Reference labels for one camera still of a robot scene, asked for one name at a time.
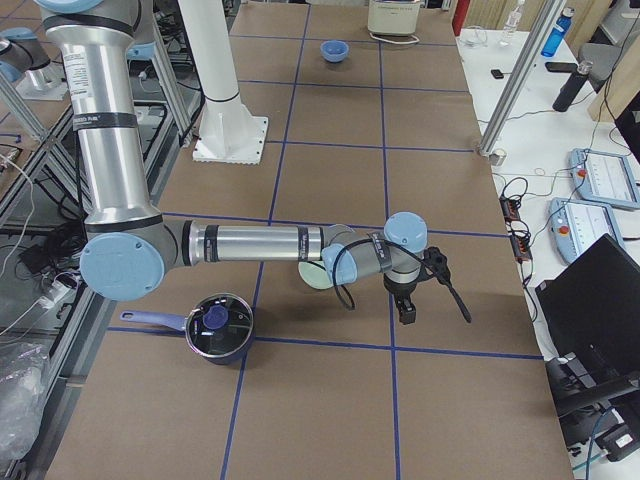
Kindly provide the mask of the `lower teach pendant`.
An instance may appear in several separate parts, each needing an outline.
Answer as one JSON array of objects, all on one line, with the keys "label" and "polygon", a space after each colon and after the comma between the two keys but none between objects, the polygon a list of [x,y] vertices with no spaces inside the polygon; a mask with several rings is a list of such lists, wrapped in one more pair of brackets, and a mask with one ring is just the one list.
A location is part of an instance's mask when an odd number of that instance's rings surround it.
[{"label": "lower teach pendant", "polygon": [[557,250],[566,264],[605,234],[625,248],[613,208],[608,204],[555,197],[549,205],[549,220]]}]

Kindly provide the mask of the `upper teach pendant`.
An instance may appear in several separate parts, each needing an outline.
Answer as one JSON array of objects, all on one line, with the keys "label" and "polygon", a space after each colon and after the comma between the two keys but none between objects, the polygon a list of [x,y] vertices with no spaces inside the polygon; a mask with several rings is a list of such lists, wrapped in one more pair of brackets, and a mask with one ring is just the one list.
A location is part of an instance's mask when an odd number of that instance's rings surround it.
[{"label": "upper teach pendant", "polygon": [[568,168],[584,200],[639,209],[639,187],[626,156],[576,148],[569,153]]}]

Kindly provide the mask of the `black laptop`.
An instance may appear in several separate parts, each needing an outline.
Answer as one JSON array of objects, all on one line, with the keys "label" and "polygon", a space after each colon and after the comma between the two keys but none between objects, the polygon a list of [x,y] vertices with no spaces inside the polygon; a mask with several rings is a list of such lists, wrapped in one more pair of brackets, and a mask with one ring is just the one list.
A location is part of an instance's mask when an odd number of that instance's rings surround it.
[{"label": "black laptop", "polygon": [[639,265],[610,235],[535,292],[559,354],[595,350],[621,372],[639,367]]}]

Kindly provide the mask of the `aluminium frame post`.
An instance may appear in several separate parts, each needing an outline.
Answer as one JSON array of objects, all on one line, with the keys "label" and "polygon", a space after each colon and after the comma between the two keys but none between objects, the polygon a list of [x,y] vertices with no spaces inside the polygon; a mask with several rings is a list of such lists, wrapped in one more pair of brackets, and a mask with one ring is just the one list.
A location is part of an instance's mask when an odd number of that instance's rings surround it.
[{"label": "aluminium frame post", "polygon": [[547,0],[544,2],[488,121],[484,134],[477,146],[477,153],[485,157],[492,166],[500,166],[504,162],[506,154],[496,147],[498,137],[524,88],[527,77],[534,67],[547,36],[565,4],[566,2],[563,0]]}]

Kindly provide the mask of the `teach pendant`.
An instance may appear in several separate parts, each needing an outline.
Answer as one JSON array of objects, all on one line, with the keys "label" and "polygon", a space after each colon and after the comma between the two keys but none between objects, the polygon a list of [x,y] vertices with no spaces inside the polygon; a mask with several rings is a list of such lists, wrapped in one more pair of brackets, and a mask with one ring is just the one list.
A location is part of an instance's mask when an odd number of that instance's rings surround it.
[{"label": "teach pendant", "polygon": [[639,209],[639,187],[626,156],[576,148],[569,153],[568,168],[584,200]]},{"label": "teach pendant", "polygon": [[555,197],[549,205],[549,220],[557,250],[566,264],[605,234],[625,248],[613,208],[608,204]]}]

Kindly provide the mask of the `black phone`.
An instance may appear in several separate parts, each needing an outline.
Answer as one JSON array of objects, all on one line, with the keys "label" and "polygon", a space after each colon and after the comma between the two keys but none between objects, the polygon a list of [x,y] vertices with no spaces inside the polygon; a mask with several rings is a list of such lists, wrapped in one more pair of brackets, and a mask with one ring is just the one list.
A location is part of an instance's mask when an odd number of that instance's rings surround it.
[{"label": "black phone", "polygon": [[578,65],[574,62],[546,62],[545,68],[550,73],[573,73]]}]

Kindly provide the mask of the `beige appliance box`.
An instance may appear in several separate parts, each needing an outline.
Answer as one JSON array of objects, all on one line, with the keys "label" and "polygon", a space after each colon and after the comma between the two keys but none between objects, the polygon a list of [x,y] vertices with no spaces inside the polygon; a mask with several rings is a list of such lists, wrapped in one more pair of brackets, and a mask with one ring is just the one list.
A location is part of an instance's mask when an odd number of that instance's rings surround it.
[{"label": "beige appliance box", "polygon": [[415,35],[421,2],[370,1],[367,29],[372,39],[396,44],[412,45],[420,41]]}]

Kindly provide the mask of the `black thermos bottle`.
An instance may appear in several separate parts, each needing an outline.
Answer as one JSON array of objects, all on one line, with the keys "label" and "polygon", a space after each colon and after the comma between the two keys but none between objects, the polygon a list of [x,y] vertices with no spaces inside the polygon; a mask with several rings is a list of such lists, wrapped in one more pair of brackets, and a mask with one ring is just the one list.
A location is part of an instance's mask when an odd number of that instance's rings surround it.
[{"label": "black thermos bottle", "polygon": [[557,112],[566,112],[574,102],[579,91],[582,89],[594,63],[590,60],[581,61],[572,71],[568,80],[561,87],[558,96],[552,104],[552,109]]}]

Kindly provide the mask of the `blue bowl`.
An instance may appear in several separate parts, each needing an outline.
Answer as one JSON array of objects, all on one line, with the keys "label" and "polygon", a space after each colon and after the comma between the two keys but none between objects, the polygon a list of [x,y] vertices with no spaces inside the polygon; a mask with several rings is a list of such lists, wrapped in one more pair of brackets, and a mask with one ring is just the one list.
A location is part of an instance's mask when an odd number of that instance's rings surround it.
[{"label": "blue bowl", "polygon": [[322,58],[329,63],[341,63],[349,55],[349,45],[341,40],[326,40],[320,45]]}]

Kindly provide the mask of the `white pedestal column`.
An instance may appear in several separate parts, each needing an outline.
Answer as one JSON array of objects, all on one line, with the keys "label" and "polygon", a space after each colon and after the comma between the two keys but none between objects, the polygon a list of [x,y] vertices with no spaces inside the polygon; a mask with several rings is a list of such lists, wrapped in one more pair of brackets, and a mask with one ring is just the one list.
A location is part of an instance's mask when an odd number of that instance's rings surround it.
[{"label": "white pedestal column", "polygon": [[242,101],[223,4],[184,0],[179,8],[205,98],[193,159],[256,165],[269,120]]}]

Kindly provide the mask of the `clear plastic bottle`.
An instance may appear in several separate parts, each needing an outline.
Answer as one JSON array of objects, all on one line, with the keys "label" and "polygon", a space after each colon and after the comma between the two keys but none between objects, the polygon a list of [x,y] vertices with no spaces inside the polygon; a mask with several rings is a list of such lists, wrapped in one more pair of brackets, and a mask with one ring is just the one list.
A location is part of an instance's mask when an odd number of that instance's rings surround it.
[{"label": "clear plastic bottle", "polygon": [[524,5],[525,0],[517,0],[515,7],[508,14],[498,42],[500,46],[508,46],[511,43],[523,16]]}]

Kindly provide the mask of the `orange black usb hub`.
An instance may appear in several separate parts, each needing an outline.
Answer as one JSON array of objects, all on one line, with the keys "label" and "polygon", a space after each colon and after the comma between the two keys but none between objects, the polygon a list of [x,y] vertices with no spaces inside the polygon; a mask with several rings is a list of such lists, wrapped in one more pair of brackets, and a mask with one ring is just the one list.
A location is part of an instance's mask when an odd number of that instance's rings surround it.
[{"label": "orange black usb hub", "polygon": [[520,264],[532,261],[531,232],[528,225],[521,219],[519,202],[501,195],[499,203],[515,260]]}]

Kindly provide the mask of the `clear plastic bag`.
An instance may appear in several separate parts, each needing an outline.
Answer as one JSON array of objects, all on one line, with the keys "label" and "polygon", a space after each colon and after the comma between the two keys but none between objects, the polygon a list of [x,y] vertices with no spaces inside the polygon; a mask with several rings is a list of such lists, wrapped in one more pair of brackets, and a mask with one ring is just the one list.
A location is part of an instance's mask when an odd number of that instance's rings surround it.
[{"label": "clear plastic bag", "polygon": [[50,379],[45,345],[18,342],[1,347],[1,461],[23,458],[41,426]]}]

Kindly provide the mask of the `blue water bottle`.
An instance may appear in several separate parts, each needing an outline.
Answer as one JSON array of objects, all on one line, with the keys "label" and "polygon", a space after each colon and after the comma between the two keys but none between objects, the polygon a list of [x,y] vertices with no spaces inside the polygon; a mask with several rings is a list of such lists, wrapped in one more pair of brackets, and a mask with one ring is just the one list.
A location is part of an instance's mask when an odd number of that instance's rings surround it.
[{"label": "blue water bottle", "polygon": [[562,10],[562,13],[556,20],[544,46],[542,47],[542,56],[551,58],[556,54],[561,42],[564,40],[571,28],[574,15],[575,9],[573,7],[565,7]]}]

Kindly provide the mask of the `green bowl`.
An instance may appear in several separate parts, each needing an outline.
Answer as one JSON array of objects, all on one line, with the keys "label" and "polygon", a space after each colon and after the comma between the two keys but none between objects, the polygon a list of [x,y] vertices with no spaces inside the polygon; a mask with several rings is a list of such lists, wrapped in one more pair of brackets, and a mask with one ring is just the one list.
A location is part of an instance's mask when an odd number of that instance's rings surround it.
[{"label": "green bowl", "polygon": [[321,260],[299,262],[298,272],[301,279],[311,288],[327,290],[332,287],[331,280]]}]

